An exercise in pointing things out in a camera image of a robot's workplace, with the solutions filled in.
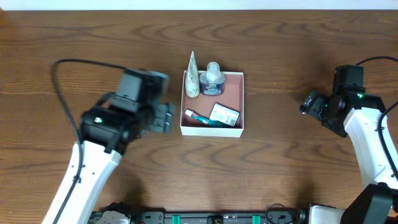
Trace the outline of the white cream tube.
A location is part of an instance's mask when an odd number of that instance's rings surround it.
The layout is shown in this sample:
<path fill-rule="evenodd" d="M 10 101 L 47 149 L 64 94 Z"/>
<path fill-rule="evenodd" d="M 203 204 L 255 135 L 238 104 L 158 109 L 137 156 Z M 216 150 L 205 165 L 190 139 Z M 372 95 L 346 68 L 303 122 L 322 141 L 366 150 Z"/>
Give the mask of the white cream tube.
<path fill-rule="evenodd" d="M 190 98 L 195 98 L 200 94 L 200 81 L 194 51 L 191 53 L 185 75 L 185 94 Z"/>

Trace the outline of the dark blue pump bottle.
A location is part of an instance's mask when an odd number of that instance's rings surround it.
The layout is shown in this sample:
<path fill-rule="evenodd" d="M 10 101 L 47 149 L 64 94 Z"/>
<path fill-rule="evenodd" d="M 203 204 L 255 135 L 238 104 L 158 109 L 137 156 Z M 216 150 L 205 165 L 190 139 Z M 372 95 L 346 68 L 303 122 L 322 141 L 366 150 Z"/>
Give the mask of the dark blue pump bottle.
<path fill-rule="evenodd" d="M 210 62 L 207 71 L 200 74 L 200 92 L 207 96 L 221 95 L 224 92 L 226 77 L 216 62 Z"/>

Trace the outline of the green toothpaste tube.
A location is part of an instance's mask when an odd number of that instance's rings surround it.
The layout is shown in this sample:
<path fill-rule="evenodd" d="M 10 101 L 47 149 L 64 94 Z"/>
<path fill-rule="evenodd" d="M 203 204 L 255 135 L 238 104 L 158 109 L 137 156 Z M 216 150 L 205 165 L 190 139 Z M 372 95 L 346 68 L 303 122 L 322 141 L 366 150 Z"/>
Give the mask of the green toothpaste tube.
<path fill-rule="evenodd" d="M 231 126 L 225 123 L 222 123 L 221 121 L 217 120 L 212 120 L 210 118 L 207 118 L 205 116 L 200 115 L 196 111 L 186 109 L 185 110 L 185 115 L 187 115 L 190 118 L 193 118 L 211 128 L 230 128 Z"/>

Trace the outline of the green soap bar box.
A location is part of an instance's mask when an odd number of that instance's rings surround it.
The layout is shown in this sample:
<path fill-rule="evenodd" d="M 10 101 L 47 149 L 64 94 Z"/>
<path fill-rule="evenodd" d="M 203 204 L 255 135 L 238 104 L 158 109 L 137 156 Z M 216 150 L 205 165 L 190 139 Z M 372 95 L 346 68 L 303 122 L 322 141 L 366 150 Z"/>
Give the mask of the green soap bar box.
<path fill-rule="evenodd" d="M 210 113 L 210 119 L 227 124 L 228 126 L 235 126 L 239 118 L 239 112 L 227 108 L 219 103 L 215 103 Z"/>

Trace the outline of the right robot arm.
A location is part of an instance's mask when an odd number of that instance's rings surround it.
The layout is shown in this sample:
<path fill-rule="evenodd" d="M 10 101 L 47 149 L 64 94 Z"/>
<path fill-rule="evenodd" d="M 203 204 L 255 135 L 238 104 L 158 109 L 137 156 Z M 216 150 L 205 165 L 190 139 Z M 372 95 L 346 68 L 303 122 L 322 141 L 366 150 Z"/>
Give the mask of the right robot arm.
<path fill-rule="evenodd" d="M 363 182 L 363 191 L 348 208 L 312 205 L 307 223 L 397 223 L 389 216 L 397 210 L 397 151 L 387 126 L 388 110 L 381 97 L 366 93 L 363 80 L 361 66 L 336 67 L 332 94 L 311 91 L 299 108 L 351 139 Z"/>

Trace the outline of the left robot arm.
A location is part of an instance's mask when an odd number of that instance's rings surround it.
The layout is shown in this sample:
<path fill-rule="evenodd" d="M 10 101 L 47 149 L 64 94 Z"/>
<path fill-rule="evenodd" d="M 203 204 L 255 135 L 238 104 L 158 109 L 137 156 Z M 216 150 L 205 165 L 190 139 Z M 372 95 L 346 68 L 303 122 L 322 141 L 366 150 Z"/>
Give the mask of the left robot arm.
<path fill-rule="evenodd" d="M 168 82 L 163 73 L 126 69 L 118 90 L 81 115 L 67 171 L 44 223 L 88 223 L 128 144 L 144 131 L 170 131 L 175 107 L 159 101 Z"/>

